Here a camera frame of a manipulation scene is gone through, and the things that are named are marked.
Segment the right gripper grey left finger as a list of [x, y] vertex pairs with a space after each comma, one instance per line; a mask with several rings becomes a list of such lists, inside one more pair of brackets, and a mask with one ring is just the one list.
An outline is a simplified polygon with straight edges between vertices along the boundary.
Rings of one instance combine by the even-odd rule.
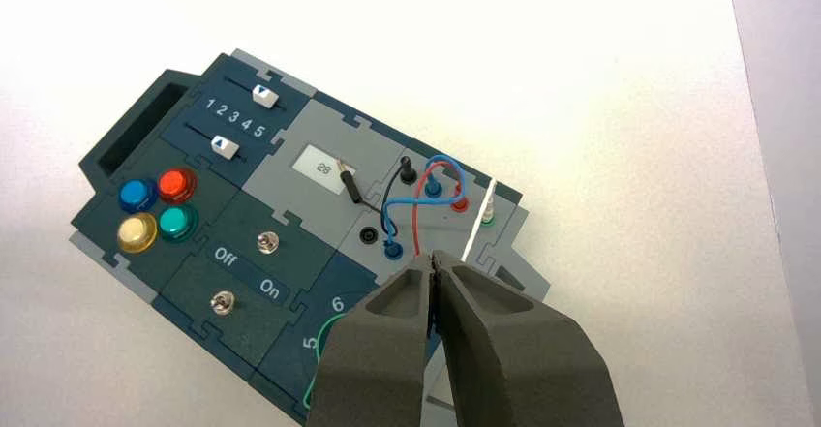
[[434, 269], [417, 257], [335, 323], [319, 360], [310, 426], [417, 426]]

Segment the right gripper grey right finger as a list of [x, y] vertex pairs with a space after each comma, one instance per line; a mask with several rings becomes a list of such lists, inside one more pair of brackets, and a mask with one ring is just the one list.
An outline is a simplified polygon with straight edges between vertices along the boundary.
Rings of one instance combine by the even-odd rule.
[[573, 318], [444, 251], [436, 325], [460, 426], [622, 426], [604, 358]]

